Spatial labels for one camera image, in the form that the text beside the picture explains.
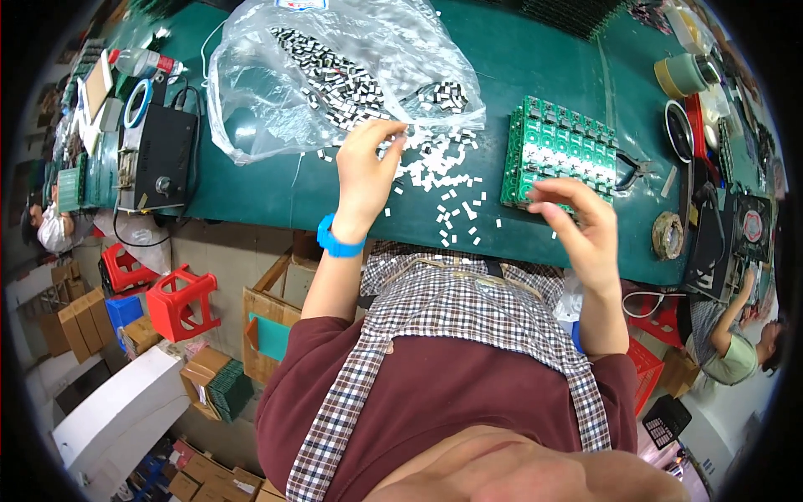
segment pliers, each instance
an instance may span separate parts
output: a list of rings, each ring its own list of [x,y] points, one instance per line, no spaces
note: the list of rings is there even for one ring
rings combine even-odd
[[[650,171],[647,169],[647,166],[652,164],[652,161],[637,161],[636,159],[632,158],[626,151],[617,149],[616,150],[616,158],[621,159],[627,165],[633,168],[633,171],[630,172],[627,176],[625,176],[614,188],[617,192],[623,192],[625,190],[629,190],[631,186],[636,182],[639,178],[644,178],[645,174],[653,174],[655,171]]]

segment green workbench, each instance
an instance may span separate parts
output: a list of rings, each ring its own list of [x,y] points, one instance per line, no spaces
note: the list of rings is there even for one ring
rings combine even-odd
[[[674,36],[642,26],[628,14],[614,19],[600,39],[587,43],[551,27],[481,4],[433,0],[451,38],[461,48],[478,73],[481,99],[487,106],[485,130],[478,133],[478,150],[467,150],[463,171],[483,178],[472,188],[462,185],[458,201],[487,201],[471,222],[464,214],[452,222],[459,235],[450,249],[470,251],[509,259],[521,259],[558,267],[569,266],[560,242],[539,216],[499,204],[502,169],[507,149],[508,114],[525,95],[538,96],[595,117],[616,127],[620,147],[640,160],[650,159],[654,174],[637,180],[633,188],[617,197],[613,207],[619,217],[619,268],[622,277],[644,283],[672,285],[681,281],[686,257],[658,261],[651,249],[653,221],[664,210],[678,211],[679,176],[668,195],[660,192],[666,176],[678,161],[662,130],[666,96],[653,73],[655,61],[683,52]],[[227,13],[202,4],[192,4],[171,19],[151,24],[128,22],[110,40],[110,47],[124,48],[141,43],[143,34],[158,27],[170,30],[161,53],[184,62],[190,83],[202,81],[200,48],[209,33]],[[207,44],[207,57],[220,42],[220,31]],[[169,88],[168,99],[178,86]],[[237,128],[248,128],[249,112],[235,112],[226,122],[230,137]],[[109,140],[110,149],[114,141]],[[754,186],[755,171],[749,166],[746,149],[734,147],[735,174],[745,185]],[[334,157],[335,150],[329,149]],[[109,179],[113,169],[112,152],[98,153],[91,163],[92,176]],[[244,166],[234,163],[211,141],[204,117],[200,152],[198,192],[186,214],[229,222],[245,222],[273,227],[313,230],[326,214],[337,207],[337,171],[334,163],[321,161],[313,153],[278,155]],[[619,178],[627,175],[620,168]],[[436,209],[444,189],[425,193],[409,185],[403,195],[391,192],[387,206],[390,218],[380,214],[370,236],[432,247],[441,246],[442,227],[436,223]],[[111,190],[104,191],[103,205],[113,204]],[[502,219],[502,228],[496,219]],[[468,229],[477,226],[478,246],[471,243]]]

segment blue tape roll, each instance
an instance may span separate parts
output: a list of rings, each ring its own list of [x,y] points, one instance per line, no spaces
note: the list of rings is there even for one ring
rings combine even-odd
[[[137,110],[137,114],[130,118],[131,116],[131,107],[134,105],[134,100],[140,92],[145,92],[145,95],[142,96],[142,104],[140,105],[139,109]],[[131,96],[128,97],[128,103],[125,104],[125,110],[123,113],[123,126],[126,129],[130,129],[133,127],[137,127],[140,122],[142,121],[142,117],[145,116],[145,112],[148,111],[148,105],[150,104],[151,97],[153,96],[153,84],[148,79],[142,79],[137,83],[137,86],[134,88]]]

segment hand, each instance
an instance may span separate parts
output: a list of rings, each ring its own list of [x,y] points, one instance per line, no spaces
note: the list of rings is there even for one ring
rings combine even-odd
[[[527,196],[533,203],[527,210],[541,214],[557,233],[586,291],[602,298],[621,297],[613,207],[572,178],[552,178],[532,187]],[[556,204],[571,206],[580,227]]]
[[[754,274],[752,269],[748,267],[748,269],[744,271],[744,275],[742,276],[742,287],[739,290],[739,293],[743,293],[749,296],[750,292],[752,291],[752,285],[754,282],[756,282],[756,274]]]
[[[340,205],[332,222],[332,234],[342,243],[359,243],[385,207],[406,140],[407,124],[369,120],[356,127],[337,153]],[[376,150],[395,137],[380,161]]]

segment light green shirt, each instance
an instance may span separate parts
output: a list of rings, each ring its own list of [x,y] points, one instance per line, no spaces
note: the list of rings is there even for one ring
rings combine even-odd
[[[735,385],[758,369],[756,347],[744,337],[731,333],[731,346],[725,357],[719,354],[703,365],[703,371],[726,386]]]

